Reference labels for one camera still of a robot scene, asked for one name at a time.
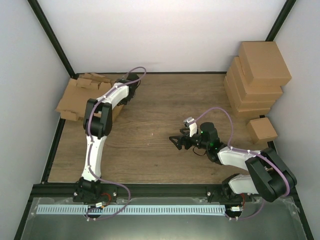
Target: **black frame edge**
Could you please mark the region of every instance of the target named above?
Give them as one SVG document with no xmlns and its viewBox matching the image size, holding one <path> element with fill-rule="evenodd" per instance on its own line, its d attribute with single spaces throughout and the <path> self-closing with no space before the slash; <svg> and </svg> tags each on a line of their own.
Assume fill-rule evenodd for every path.
<svg viewBox="0 0 320 240">
<path fill-rule="evenodd" d="M 59 119 L 58 126 L 56 128 L 56 131 L 55 131 L 55 134 L 54 134 L 54 137 L 53 137 L 53 141 L 52 141 L 52 145 L 51 145 L 51 148 L 50 148 L 49 156 L 48 156 L 48 159 L 46 161 L 45 168 L 44 168 L 44 171 L 43 171 L 43 175 L 42 175 L 42 178 L 41 178 L 41 182 L 42 183 L 47 183 L 48 182 L 50 171 L 51 171 L 52 165 L 54 163 L 56 152 L 57 152 L 58 145 L 59 145 L 59 142 L 60 142 L 60 138 L 61 138 L 62 132 L 64 130 L 65 122 L 66 122 L 65 119 L 62 119 L 62 118 Z"/>
<path fill-rule="evenodd" d="M 266 37 L 266 42 L 272 42 L 275 40 L 279 30 L 281 29 L 282 25 L 284 24 L 287 16 L 289 15 L 291 9 L 295 5 L 297 0 L 286 0 L 284 3 L 278 17 L 276 18 L 268 36 Z"/>
<path fill-rule="evenodd" d="M 127 72 L 97 72 L 97 74 L 126 74 Z M 134 72 L 135 74 L 143 74 L 143 72 Z M 227 74 L 226 71 L 148 71 L 150 74 Z"/>
<path fill-rule="evenodd" d="M 52 46 L 54 47 L 56 53 L 58 54 L 59 58 L 61 59 L 61 62 L 63 63 L 66 71 L 72 78 L 75 75 L 75 72 L 70 65 L 69 60 L 67 59 L 67 56 L 62 49 L 53 29 L 51 28 L 44 12 L 42 11 L 40 4 L 37 0 L 28 0 L 28 3 L 30 4 L 32 10 L 34 11 L 35 16 L 38 18 L 43 30 L 45 31 L 46 35 L 48 36 Z"/>
<path fill-rule="evenodd" d="M 18 229 L 16 230 L 16 233 L 15 233 L 15 236 L 14 236 L 14 240 L 20 240 L 22 238 L 22 235 L 24 233 L 25 226 L 26 226 L 26 223 L 27 223 L 27 219 L 28 219 L 28 215 L 29 215 L 29 212 L 30 212 L 31 205 L 32 205 L 32 199 L 28 200 L 28 202 L 26 203 L 26 206 L 25 206 L 21 221 L 19 223 Z"/>
<path fill-rule="evenodd" d="M 298 214 L 299 214 L 299 217 L 300 217 L 300 220 L 301 220 L 301 223 L 302 223 L 302 227 L 303 227 L 303 230 L 304 230 L 304 233 L 306 235 L 307 240 L 315 240 L 314 236 L 313 236 L 313 234 L 311 232 L 311 229 L 310 229 L 310 226 L 309 226 L 305 211 L 304 211 L 304 209 L 302 207 L 302 204 L 301 204 L 297 189 L 293 188 L 290 191 L 289 196 L 293 198 L 294 204 L 299 210 Z"/>
</svg>

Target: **cardboard box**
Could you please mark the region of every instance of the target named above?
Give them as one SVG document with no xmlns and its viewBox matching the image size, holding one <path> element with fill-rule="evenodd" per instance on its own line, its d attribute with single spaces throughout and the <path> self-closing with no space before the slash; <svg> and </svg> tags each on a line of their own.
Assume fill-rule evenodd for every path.
<svg viewBox="0 0 320 240">
<path fill-rule="evenodd" d="M 271 106 L 276 101 L 242 101 L 239 95 L 239 91 L 237 88 L 237 84 L 232 73 L 231 68 L 229 68 L 228 72 L 226 73 L 227 79 L 225 79 L 226 83 L 231 91 L 232 98 L 234 100 L 235 107 L 237 109 L 265 109 L 271 108 Z"/>
<path fill-rule="evenodd" d="M 233 59 L 230 68 L 242 101 L 270 102 L 281 97 L 283 92 L 280 86 L 248 85 L 239 57 Z"/>
<path fill-rule="evenodd" d="M 86 73 L 78 79 L 71 78 L 64 91 L 56 111 L 61 118 L 71 121 L 82 121 L 85 116 L 88 99 L 96 99 L 111 89 L 108 78 L 95 73 Z M 112 121 L 119 115 L 123 105 L 112 110 Z"/>
<path fill-rule="evenodd" d="M 231 90 L 228 86 L 228 78 L 224 78 L 224 88 L 226 95 L 229 99 L 231 109 L 233 112 L 233 115 L 238 117 L 238 118 L 256 118 L 260 115 L 265 115 L 270 111 L 270 108 L 261 108 L 261 109 L 256 109 L 256 108 L 244 108 L 244 109 L 237 109 L 235 105 L 235 101 L 232 97 Z"/>
<path fill-rule="evenodd" d="M 284 86 L 291 75 L 274 41 L 244 41 L 239 57 L 250 86 Z"/>
<path fill-rule="evenodd" d="M 254 144 L 267 143 L 278 136 L 267 117 L 251 120 L 246 128 Z"/>
</svg>

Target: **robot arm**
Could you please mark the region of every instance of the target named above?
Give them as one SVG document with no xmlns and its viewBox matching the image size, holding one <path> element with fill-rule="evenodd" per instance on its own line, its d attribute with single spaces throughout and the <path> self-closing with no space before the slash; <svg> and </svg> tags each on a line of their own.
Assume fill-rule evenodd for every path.
<svg viewBox="0 0 320 240">
<path fill-rule="evenodd" d="M 105 128 L 104 133 L 102 131 L 101 133 L 98 133 L 95 135 L 92 134 L 93 144 L 92 144 L 91 152 L 90 152 L 90 159 L 91 159 L 90 164 L 91 164 L 91 170 L 98 177 L 101 177 L 100 166 L 101 166 L 102 151 L 104 148 L 105 141 L 107 139 L 107 135 L 110 133 L 111 127 L 112 127 L 112 110 L 115 108 L 115 106 L 117 106 L 121 102 L 121 100 L 125 99 L 129 95 L 129 86 L 127 86 L 127 85 L 121 86 L 121 85 L 122 85 L 122 83 L 116 82 L 114 84 L 114 86 L 109 90 L 109 92 L 111 92 L 111 94 L 101 102 L 101 105 L 102 105 L 101 119 L 103 118 L 102 111 L 107 112 L 106 114 L 104 114 L 104 116 L 106 116 L 106 118 L 102 119 L 102 121 L 106 120 L 106 124 L 104 125 L 103 122 L 99 121 L 99 124 L 101 124 L 102 128 Z M 86 108 L 86 113 L 88 112 L 88 114 L 86 114 L 86 115 L 88 115 L 88 119 L 89 119 L 92 107 L 95 105 L 96 102 L 98 102 L 99 100 L 101 100 L 103 98 L 104 97 L 101 96 L 97 99 L 90 99 L 88 101 L 87 108 Z M 88 121 L 85 122 L 84 127 L 85 127 L 84 129 L 87 132 Z M 86 136 L 86 142 L 87 142 L 87 145 L 86 145 L 85 162 L 87 163 L 88 156 L 89 156 L 89 146 L 91 144 L 91 137 L 88 135 Z M 97 179 L 90 173 L 89 166 L 87 166 L 87 164 L 85 164 L 81 176 L 87 181 L 94 181 L 94 182 L 97 181 Z"/>
<path fill-rule="evenodd" d="M 90 168 L 93 173 L 101 177 L 101 157 L 102 151 L 107 139 L 107 136 L 110 134 L 112 129 L 112 110 L 117 105 L 126 105 L 134 95 L 137 87 L 139 86 L 138 82 L 130 85 L 123 85 L 128 81 L 137 80 L 139 77 L 136 74 L 129 74 L 127 79 L 119 79 L 113 85 L 113 87 L 108 91 L 110 94 L 108 97 L 105 95 L 97 99 L 89 99 L 86 104 L 83 128 L 85 129 L 87 148 L 86 148 L 86 157 L 85 157 L 85 166 L 81 175 L 82 181 L 96 182 L 97 179 L 89 172 L 89 166 L 87 166 L 88 156 L 89 156 L 89 146 L 91 145 L 91 138 L 88 135 L 88 122 L 89 117 L 92 112 L 94 105 L 104 99 L 96 109 L 96 113 L 101 113 L 101 116 L 93 116 L 91 121 L 90 132 L 93 137 L 93 144 L 90 152 Z"/>
<path fill-rule="evenodd" d="M 169 139 L 179 149 L 191 147 L 205 149 L 209 160 L 220 164 L 235 166 L 247 170 L 249 175 L 235 174 L 222 182 L 224 194 L 230 196 L 241 193 L 259 194 L 268 202 L 273 202 L 286 192 L 286 185 L 279 174 L 271 166 L 255 154 L 261 154 L 271 161 L 285 176 L 290 189 L 297 184 L 297 179 L 278 156 L 276 151 L 266 148 L 262 151 L 238 152 L 220 141 L 218 132 L 212 122 L 204 122 L 200 126 L 192 117 L 184 120 L 186 128 L 180 129 L 183 135 L 171 136 Z"/>
</svg>

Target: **stacked cardboard boxes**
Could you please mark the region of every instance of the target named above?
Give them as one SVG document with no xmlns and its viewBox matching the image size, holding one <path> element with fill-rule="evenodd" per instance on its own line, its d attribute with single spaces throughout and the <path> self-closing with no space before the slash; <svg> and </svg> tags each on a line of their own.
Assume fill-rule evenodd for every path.
<svg viewBox="0 0 320 240">
<path fill-rule="evenodd" d="M 236 117 L 265 115 L 283 94 L 291 75 L 275 42 L 242 42 L 224 79 Z"/>
</svg>

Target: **white wall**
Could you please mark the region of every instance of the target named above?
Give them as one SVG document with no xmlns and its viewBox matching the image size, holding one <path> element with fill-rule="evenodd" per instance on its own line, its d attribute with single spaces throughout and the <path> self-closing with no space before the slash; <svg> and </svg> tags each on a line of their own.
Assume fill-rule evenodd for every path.
<svg viewBox="0 0 320 240">
<path fill-rule="evenodd" d="M 68 74 L 26 0 L 0 8 L 0 239 L 16 234 L 41 180 Z"/>
<path fill-rule="evenodd" d="M 297 191 L 320 239 L 320 1 L 296 1 L 276 42 L 291 72 L 283 96 L 270 112 L 275 146 L 297 177 Z"/>
<path fill-rule="evenodd" d="M 226 71 L 285 0 L 39 0 L 76 73 Z"/>
</svg>

